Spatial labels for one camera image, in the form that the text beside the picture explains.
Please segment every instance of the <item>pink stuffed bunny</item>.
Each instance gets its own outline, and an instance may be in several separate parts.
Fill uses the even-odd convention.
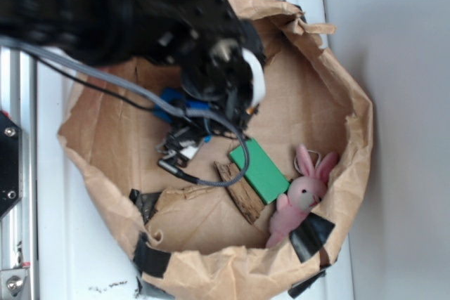
[[[290,231],[296,229],[309,212],[325,196],[331,170],[338,162],[338,154],[330,152],[314,168],[308,150],[303,144],[297,148],[297,163],[302,177],[289,186],[288,194],[282,193],[276,199],[276,211],[270,219],[271,236],[266,248],[276,246]]]

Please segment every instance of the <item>robotic arm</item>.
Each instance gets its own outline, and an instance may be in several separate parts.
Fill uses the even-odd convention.
[[[227,0],[0,0],[0,34],[57,46],[91,66],[132,56],[178,65],[185,97],[204,102],[239,131],[265,94],[261,41]],[[158,164],[176,174],[204,137],[225,132],[204,117],[174,119]]]

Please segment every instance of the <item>blue object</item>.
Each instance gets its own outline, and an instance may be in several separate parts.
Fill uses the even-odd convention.
[[[172,88],[165,88],[162,91],[160,97],[167,103],[171,103],[176,100],[182,100],[186,108],[201,109],[201,110],[207,110],[210,108],[207,102],[198,100],[186,100],[186,98],[182,93]],[[153,114],[164,122],[172,123],[172,118],[170,117],[170,115],[167,114],[164,110],[162,110],[159,105],[155,106]]]

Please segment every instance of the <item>stuffed bunny ear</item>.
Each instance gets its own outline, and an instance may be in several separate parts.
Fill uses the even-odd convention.
[[[330,172],[338,163],[339,156],[336,152],[330,152],[317,167],[316,178],[327,184]]]
[[[312,164],[308,149],[303,144],[297,147],[297,164],[302,171],[303,176],[314,177],[316,170]]]

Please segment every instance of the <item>green block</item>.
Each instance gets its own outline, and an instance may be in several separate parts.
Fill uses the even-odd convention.
[[[265,204],[272,203],[278,195],[286,192],[289,182],[255,139],[246,143],[250,151],[250,166],[245,179]],[[244,167],[244,151],[241,146],[230,152],[229,157],[239,169]]]

